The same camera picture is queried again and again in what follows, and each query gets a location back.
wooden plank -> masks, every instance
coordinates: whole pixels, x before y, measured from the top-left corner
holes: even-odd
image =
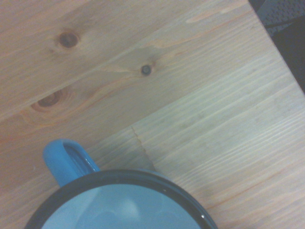
[[[41,152],[62,137],[165,174],[220,228],[304,227],[304,95],[247,1],[24,4],[0,33],[0,228],[58,188]]]
[[[64,0],[56,4],[2,4],[2,17],[8,17],[4,21],[10,27],[4,27],[0,33],[0,120],[103,66],[202,1],[177,4],[175,0]],[[19,12],[23,7],[43,10],[29,10],[27,18],[24,13],[7,13]],[[79,42],[75,47],[60,46],[58,36],[64,31],[76,34]]]
[[[257,60],[266,52],[279,58],[248,3],[237,3],[232,8],[231,3],[219,7],[216,2],[206,2],[143,39],[115,64],[95,69],[57,92],[56,104],[35,103],[1,122],[5,131],[0,136],[0,152],[9,163],[2,164],[0,176],[10,180],[3,179],[0,191],[7,192],[44,172],[41,151],[55,138],[75,139],[85,147],[94,145],[217,81],[224,73],[248,62],[253,69],[266,66],[268,63]],[[213,10],[211,18],[198,20],[208,9]],[[139,69],[146,63],[152,65],[152,74],[143,77]],[[14,173],[11,164],[20,173]]]

wooden table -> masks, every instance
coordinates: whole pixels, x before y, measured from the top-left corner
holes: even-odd
[[[246,0],[0,5],[1,229],[59,188],[56,138],[156,169],[221,229],[305,228],[305,98]]]

pine wood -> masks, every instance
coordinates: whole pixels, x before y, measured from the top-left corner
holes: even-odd
[[[305,227],[305,98],[247,1],[0,6],[0,228],[58,189],[56,138],[163,173],[219,228]]]

wooden tabletop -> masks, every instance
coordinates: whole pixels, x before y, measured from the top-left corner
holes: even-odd
[[[42,160],[57,138],[102,170],[168,176],[220,229],[305,228],[305,98],[246,0],[0,12],[1,229],[59,188]]]

wood knot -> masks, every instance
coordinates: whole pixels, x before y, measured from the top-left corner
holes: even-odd
[[[41,107],[53,106],[61,99],[61,96],[62,96],[62,92],[61,90],[59,90],[39,100],[37,103]]]
[[[65,48],[72,48],[77,45],[79,39],[73,32],[63,32],[59,35],[59,43]]]
[[[141,68],[141,73],[142,75],[144,76],[148,76],[152,73],[152,68],[150,65],[144,65],[142,68]]]

